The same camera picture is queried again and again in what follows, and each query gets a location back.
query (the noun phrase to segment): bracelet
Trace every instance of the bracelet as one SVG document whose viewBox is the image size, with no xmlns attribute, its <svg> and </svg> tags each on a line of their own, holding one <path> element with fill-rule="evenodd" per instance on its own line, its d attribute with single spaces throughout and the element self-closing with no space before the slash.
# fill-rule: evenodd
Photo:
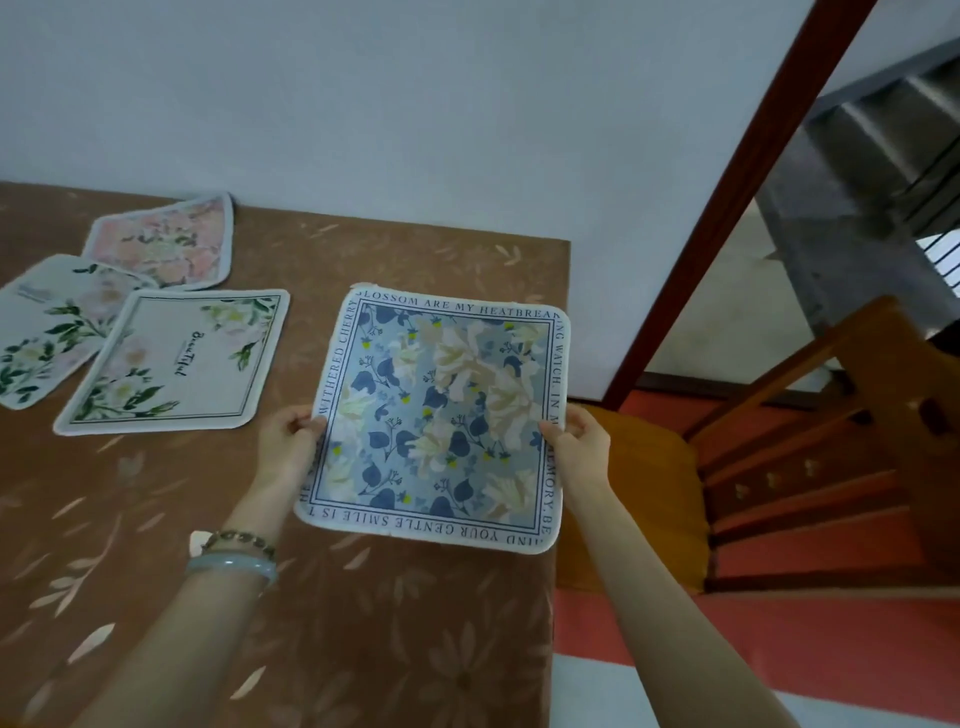
<svg viewBox="0 0 960 728">
<path fill-rule="evenodd" d="M 255 533 L 249 533 L 247 531 L 214 531 L 212 534 L 210 534 L 210 538 L 206 540 L 206 543 L 203 546 L 203 551 L 206 552 L 208 548 L 216 544 L 218 541 L 232 541 L 233 539 L 236 539 L 241 544 L 253 544 L 263 551 L 264 556 L 271 561 L 274 560 L 276 549 L 273 546 L 268 546 L 267 542 L 257 536 Z"/>
<path fill-rule="evenodd" d="M 186 563 L 186 572 L 205 569 L 226 569 L 238 571 L 256 571 L 267 577 L 267 586 L 276 582 L 276 564 L 267 559 L 258 559 L 249 553 L 231 553 L 230 551 L 214 551 L 200 556 L 194 556 Z"/>
</svg>

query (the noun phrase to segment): table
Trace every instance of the table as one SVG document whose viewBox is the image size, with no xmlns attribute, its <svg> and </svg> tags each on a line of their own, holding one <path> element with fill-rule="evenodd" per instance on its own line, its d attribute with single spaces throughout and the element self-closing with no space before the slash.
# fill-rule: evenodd
<svg viewBox="0 0 960 728">
<path fill-rule="evenodd" d="M 0 184 L 3 281 L 47 255 L 77 254 L 100 215 L 168 202 Z M 282 287 L 292 297 L 257 420 L 313 400 L 352 283 L 565 303 L 561 240 L 245 206 L 233 240 L 221 287 Z M 253 472 L 257 420 L 57 437 L 52 422 L 84 372 L 27 410 L 0 409 L 2 720 L 22 721 L 33 700 L 33 722 L 68 724 L 176 592 L 191 534 L 196 542 L 218 527 Z M 470 725 L 547 725 L 553 550 L 520 556 L 344 534 L 291 516 L 277 560 L 279 582 L 230 669 L 217 726 L 419 727 L 458 713 Z M 102 644 L 67 664 L 111 624 Z"/>
</svg>

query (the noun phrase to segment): pink floral placemat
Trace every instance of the pink floral placemat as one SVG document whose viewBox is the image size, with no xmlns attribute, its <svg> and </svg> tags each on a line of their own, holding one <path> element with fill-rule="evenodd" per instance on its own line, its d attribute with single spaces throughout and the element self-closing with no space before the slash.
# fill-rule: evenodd
<svg viewBox="0 0 960 728">
<path fill-rule="evenodd" d="M 233 206 L 224 192 L 156 209 L 99 218 L 85 257 L 184 291 L 223 282 L 230 271 Z"/>
</svg>

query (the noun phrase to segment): red floor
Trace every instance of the red floor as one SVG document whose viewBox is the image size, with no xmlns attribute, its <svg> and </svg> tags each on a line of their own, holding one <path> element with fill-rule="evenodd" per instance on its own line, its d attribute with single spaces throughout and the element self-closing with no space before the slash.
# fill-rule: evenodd
<svg viewBox="0 0 960 728">
<path fill-rule="evenodd" d="M 633 392 L 621 411 L 681 430 L 713 406 L 710 400 Z M 757 410 L 737 424 L 732 439 L 795 416 Z M 895 513 L 728 546 L 720 553 L 720 570 L 875 566 L 920 558 L 908 516 Z M 708 595 L 697 601 L 772 688 L 960 723 L 960 600 Z M 556 608 L 557 652 L 631 662 L 603 596 L 559 593 Z"/>
</svg>

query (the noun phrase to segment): stair step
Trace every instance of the stair step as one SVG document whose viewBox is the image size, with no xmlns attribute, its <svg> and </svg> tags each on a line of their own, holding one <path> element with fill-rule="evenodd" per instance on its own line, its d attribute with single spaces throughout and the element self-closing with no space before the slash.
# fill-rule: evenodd
<svg viewBox="0 0 960 728">
<path fill-rule="evenodd" d="M 960 122 L 945 110 L 947 95 L 929 82 L 913 81 L 889 85 L 850 104 L 848 111 L 911 182 L 960 134 Z"/>
<path fill-rule="evenodd" d="M 880 137 L 859 109 L 844 104 L 805 125 L 810 138 L 851 194 L 867 204 L 885 203 L 920 175 Z"/>
</svg>

